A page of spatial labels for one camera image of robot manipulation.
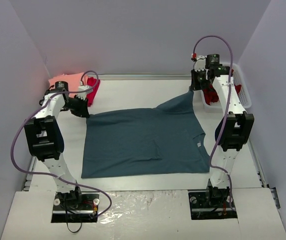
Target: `white table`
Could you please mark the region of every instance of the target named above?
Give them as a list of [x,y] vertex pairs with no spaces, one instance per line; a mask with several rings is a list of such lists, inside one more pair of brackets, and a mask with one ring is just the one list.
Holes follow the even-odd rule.
[[[188,91],[189,79],[172,80],[103,80],[89,108],[90,114],[113,110],[154,108]],[[206,133],[204,145],[210,154],[215,143],[214,132],[223,113],[206,113],[201,94],[194,94],[195,115]],[[174,173],[158,175],[139,175],[108,178],[82,179],[83,151],[86,135],[86,120],[61,112],[58,124],[62,132],[65,150],[64,158],[71,174],[77,182],[105,191],[147,191],[147,190],[191,190],[204,189],[209,173]],[[35,171],[48,172],[46,166],[37,161]],[[260,188],[257,171],[246,144],[238,155],[231,174],[234,188]],[[55,191],[56,185],[49,176],[34,175],[30,191]]]
[[[91,114],[132,108],[153,108],[186,93],[190,80],[104,80]],[[222,114],[206,113],[200,94],[194,112],[206,133],[207,152],[214,145],[214,131]],[[58,119],[65,141],[64,157],[81,184],[108,191],[113,205],[98,223],[83,223],[72,234],[65,223],[51,223],[56,185],[51,177],[35,175],[28,192],[15,194],[2,240],[286,240],[286,233],[268,188],[261,188],[249,147],[245,145],[232,172],[233,198],[238,219],[191,220],[188,191],[204,189],[207,174],[161,174],[81,179],[86,134],[85,119],[62,112]],[[48,169],[36,162],[35,171]],[[100,194],[99,211],[108,205]],[[79,224],[70,224],[76,230]]]

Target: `plastic basket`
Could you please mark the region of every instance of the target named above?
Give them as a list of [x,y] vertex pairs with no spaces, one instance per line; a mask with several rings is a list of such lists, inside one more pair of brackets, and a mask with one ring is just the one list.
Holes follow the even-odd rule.
[[[233,80],[234,80],[234,85],[242,85],[241,91],[238,93],[238,98],[240,103],[242,104],[243,108],[248,109],[251,107],[252,102],[250,99],[250,95],[249,95],[249,91],[247,89],[247,86],[244,82],[244,77],[242,74],[242,71],[239,67],[239,65],[237,64],[233,64]],[[218,102],[211,102],[210,105],[208,105],[205,102],[205,98],[204,98],[204,93],[203,91],[201,91],[201,96],[202,96],[202,101],[204,104],[204,110],[207,113],[222,113],[222,106],[220,101]]]

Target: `red fabric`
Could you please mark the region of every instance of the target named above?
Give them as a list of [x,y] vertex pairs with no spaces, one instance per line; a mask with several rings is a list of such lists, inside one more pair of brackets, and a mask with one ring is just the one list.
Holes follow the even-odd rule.
[[[241,88],[242,88],[241,84],[235,86],[235,90],[237,94],[239,94],[239,92],[241,91]],[[203,89],[203,93],[204,93],[204,99],[207,105],[210,105],[210,103],[216,103],[217,101],[219,101],[219,96],[217,92],[214,90],[212,85],[209,87],[209,89]]]
[[[87,78],[87,85],[89,86],[94,86],[94,84],[96,83],[97,79],[94,77],[88,77]],[[86,95],[87,98],[87,106],[90,107],[93,103],[94,97],[97,94],[97,91],[99,89],[101,81],[98,80],[97,85],[93,88],[93,91],[90,92],[89,94]]]

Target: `folded cloth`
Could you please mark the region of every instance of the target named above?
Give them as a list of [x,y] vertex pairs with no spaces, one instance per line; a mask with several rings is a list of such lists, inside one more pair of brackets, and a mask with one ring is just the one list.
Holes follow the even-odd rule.
[[156,108],[91,115],[86,120],[82,178],[208,173],[205,133],[189,91]]
[[[235,90],[236,93],[239,94],[239,92],[241,91],[242,85],[236,85],[235,86]],[[204,93],[204,99],[207,105],[210,105],[210,103],[216,103],[217,101],[219,101],[219,96],[217,94],[217,92],[214,90],[213,86],[209,86],[209,89],[203,89],[203,93]]]
[[[67,82],[68,83],[68,90],[73,91],[73,92],[77,92],[79,90],[80,80],[81,80],[82,75],[83,75],[83,72],[77,73],[77,74],[62,74],[62,75],[55,76],[55,77],[49,79],[48,82],[49,82],[50,86],[54,85],[58,81]],[[95,82],[96,82],[96,78],[88,77],[86,83],[87,83],[87,85],[93,86],[95,84]],[[88,107],[92,105],[93,99],[94,99],[95,95],[97,94],[99,85],[100,85],[100,82],[95,86],[95,88],[93,89],[92,92],[87,94],[86,98],[88,99],[88,101],[87,101]],[[69,94],[69,96],[71,98],[73,98],[74,95],[76,95],[76,94],[75,93]]]

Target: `gray wall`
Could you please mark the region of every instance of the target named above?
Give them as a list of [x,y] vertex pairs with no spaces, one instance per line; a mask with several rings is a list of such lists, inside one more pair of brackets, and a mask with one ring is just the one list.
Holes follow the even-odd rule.
[[[270,0],[10,0],[51,75],[189,73],[202,36],[228,40],[237,62]],[[217,39],[199,54],[219,53]]]
[[286,229],[286,1],[270,3],[239,64],[255,116],[251,139]]
[[[11,142],[25,117],[36,109],[46,78],[42,58],[10,2],[0,0],[0,237],[14,193],[24,182],[10,161]],[[15,155],[19,165],[28,168],[31,156],[24,136]]]

